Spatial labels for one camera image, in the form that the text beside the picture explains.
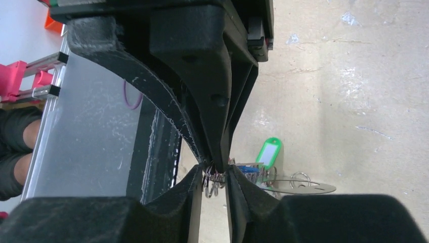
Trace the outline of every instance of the person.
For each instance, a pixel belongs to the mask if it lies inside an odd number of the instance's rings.
[[[29,106],[0,109],[0,200],[22,193],[42,111]]]

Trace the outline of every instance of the key tag label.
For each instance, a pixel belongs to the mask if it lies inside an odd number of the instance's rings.
[[[265,141],[264,145],[256,158],[256,163],[262,163],[266,170],[271,169],[276,161],[277,155],[280,152],[282,143],[278,138],[269,138]]]

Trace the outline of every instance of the black shorts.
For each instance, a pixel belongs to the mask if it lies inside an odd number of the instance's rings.
[[[3,112],[0,117],[0,141],[3,156],[0,157],[0,200],[19,196],[23,186],[15,179],[14,169],[20,158],[32,153],[24,142],[24,130],[32,122],[41,119],[42,112],[36,107],[25,107]]]

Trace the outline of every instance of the person's knee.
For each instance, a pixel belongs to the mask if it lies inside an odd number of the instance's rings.
[[[14,176],[19,184],[24,185],[27,179],[28,170],[30,168],[30,162],[32,153],[22,156],[15,165]]]
[[[39,129],[40,119],[30,123],[24,130],[24,142],[31,149],[34,149],[34,146],[36,145],[36,139],[37,135],[39,134]]]

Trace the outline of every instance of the scratched floor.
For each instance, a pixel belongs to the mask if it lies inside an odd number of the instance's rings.
[[[260,65],[231,156],[254,161],[276,136],[284,174],[304,171],[336,193],[392,195],[428,236],[429,2],[274,7],[274,50]],[[181,173],[193,163],[185,148]],[[224,191],[203,199],[200,242],[228,241],[224,204]]]

